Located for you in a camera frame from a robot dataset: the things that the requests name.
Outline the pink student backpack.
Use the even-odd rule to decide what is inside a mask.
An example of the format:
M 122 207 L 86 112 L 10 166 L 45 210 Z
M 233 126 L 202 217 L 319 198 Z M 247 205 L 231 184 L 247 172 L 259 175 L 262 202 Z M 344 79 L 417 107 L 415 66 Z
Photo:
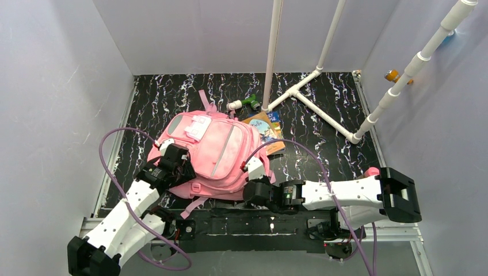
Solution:
M 241 201 L 247 184 L 241 165 L 252 156 L 263 162 L 270 182 L 276 181 L 258 130 L 219 112 L 208 102 L 204 90 L 199 95 L 204 110 L 177 114 L 157 140 L 174 139 L 190 152 L 196 179 L 169 190 L 177 197 L 193 200 L 181 213 L 183 219 L 210 198 Z

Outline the orange Othello book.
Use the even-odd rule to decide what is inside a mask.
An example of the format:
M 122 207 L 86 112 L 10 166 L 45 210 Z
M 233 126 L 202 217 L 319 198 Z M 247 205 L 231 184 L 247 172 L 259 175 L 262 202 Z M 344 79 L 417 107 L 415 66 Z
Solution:
M 267 113 L 257 113 L 244 119 L 243 122 L 258 130 L 262 144 L 272 141 L 272 143 L 265 146 L 266 154 L 268 156 L 279 155 L 285 152 L 284 142 L 277 141 L 278 139 L 283 138 L 281 127 L 278 126 L 279 122 L 273 122 Z

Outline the blue storey house book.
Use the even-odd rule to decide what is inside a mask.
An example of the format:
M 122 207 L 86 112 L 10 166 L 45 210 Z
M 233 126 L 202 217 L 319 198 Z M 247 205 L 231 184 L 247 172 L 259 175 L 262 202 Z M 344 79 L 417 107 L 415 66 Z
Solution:
M 243 122 L 254 126 L 258 130 L 263 143 L 283 138 L 278 112 L 260 112 L 245 119 Z

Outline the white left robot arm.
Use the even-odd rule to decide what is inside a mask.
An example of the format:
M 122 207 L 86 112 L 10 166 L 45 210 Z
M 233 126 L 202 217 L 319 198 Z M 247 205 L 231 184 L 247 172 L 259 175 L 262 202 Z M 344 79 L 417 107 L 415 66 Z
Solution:
M 137 173 L 112 211 L 84 237 L 67 246 L 70 275 L 119 275 L 125 262 L 164 232 L 166 220 L 148 208 L 172 187 L 195 179 L 189 150 L 170 140 Z

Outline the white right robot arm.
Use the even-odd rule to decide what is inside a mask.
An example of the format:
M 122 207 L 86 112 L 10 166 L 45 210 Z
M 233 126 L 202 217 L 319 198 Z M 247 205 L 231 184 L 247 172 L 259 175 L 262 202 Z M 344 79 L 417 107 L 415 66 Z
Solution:
M 385 219 L 422 220 L 414 180 L 390 167 L 371 167 L 359 179 L 330 183 L 296 179 L 273 185 L 268 178 L 252 179 L 243 199 L 279 214 L 336 208 L 338 226 L 344 230 Z

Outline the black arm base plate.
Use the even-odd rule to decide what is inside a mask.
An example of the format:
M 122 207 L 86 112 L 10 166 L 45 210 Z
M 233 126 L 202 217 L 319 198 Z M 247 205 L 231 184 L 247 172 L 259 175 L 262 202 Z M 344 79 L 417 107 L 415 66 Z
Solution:
M 323 253 L 327 243 L 352 242 L 338 212 L 208 209 L 177 218 L 177 243 L 187 253 L 210 251 L 305 251 Z

